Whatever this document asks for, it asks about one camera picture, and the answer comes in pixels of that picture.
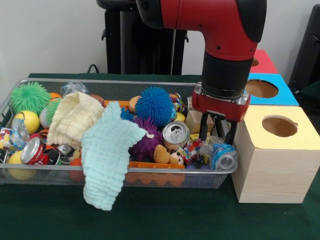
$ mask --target red coca-cola can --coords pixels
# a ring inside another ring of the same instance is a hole
[[[39,137],[34,137],[25,145],[21,153],[23,164],[47,165],[49,156],[44,154],[45,142]]]

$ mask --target green spiky ball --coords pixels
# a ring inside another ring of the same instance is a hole
[[[48,125],[52,123],[52,119],[54,118],[55,112],[58,108],[59,103],[61,102],[61,98],[56,101],[51,101],[46,108],[45,119]]]
[[[50,101],[50,94],[38,82],[28,82],[12,91],[11,105],[16,113],[31,111],[40,115]]]

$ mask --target white ball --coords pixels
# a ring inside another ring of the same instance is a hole
[[[50,127],[49,124],[47,123],[46,114],[47,114],[47,108],[42,110],[40,117],[39,117],[40,124],[44,129]]]

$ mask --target white wall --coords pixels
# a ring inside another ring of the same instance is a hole
[[[95,0],[0,0],[0,84],[29,73],[106,72],[104,10]],[[8,90],[0,87],[0,101]]]
[[[289,80],[313,5],[320,0],[268,0],[259,48]],[[0,0],[0,102],[29,73],[106,72],[104,10],[95,0]],[[189,32],[183,74],[201,74],[204,39]]]
[[[288,82],[309,21],[310,13],[320,0],[267,0],[267,16],[262,41],[277,69]],[[199,32],[188,32],[184,51],[183,74],[201,74],[204,38]]]

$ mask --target plastic bottle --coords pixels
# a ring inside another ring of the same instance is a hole
[[[230,144],[215,144],[213,146],[212,169],[229,170],[238,159],[236,149]]]

